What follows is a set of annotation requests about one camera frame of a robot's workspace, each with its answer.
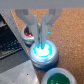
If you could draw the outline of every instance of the dark green round object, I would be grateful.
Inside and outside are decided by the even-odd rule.
[[[70,81],[64,74],[55,73],[48,79],[47,84],[70,84]]]

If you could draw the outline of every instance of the robotic arm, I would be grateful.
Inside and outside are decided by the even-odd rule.
[[[37,47],[43,49],[47,34],[50,32],[53,23],[62,14],[62,9],[49,9],[47,14],[43,15],[41,24],[37,22],[37,15],[33,15],[29,10],[15,10],[15,12],[28,25],[29,32],[34,35],[34,41]]]

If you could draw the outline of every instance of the glowing blue light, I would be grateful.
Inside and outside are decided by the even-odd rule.
[[[41,49],[41,47],[37,48],[37,46],[35,45],[33,51],[36,56],[48,57],[52,54],[52,46],[48,42],[46,42],[44,49]]]

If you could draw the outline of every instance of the corkboard surface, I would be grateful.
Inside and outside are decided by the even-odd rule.
[[[45,15],[48,9],[32,9],[31,11],[38,15],[38,21],[41,22],[42,15]],[[25,23],[16,16],[14,10],[12,13],[21,31]],[[58,48],[57,67],[67,69],[74,75],[78,84],[84,84],[84,9],[63,9],[62,15],[53,24],[47,38]],[[45,71],[36,68],[35,71],[41,82]]]

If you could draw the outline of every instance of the blue glowing button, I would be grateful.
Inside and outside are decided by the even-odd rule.
[[[48,57],[52,54],[52,46],[48,42],[46,42],[44,49],[41,49],[41,47],[37,48],[37,46],[35,45],[33,51],[36,56]]]

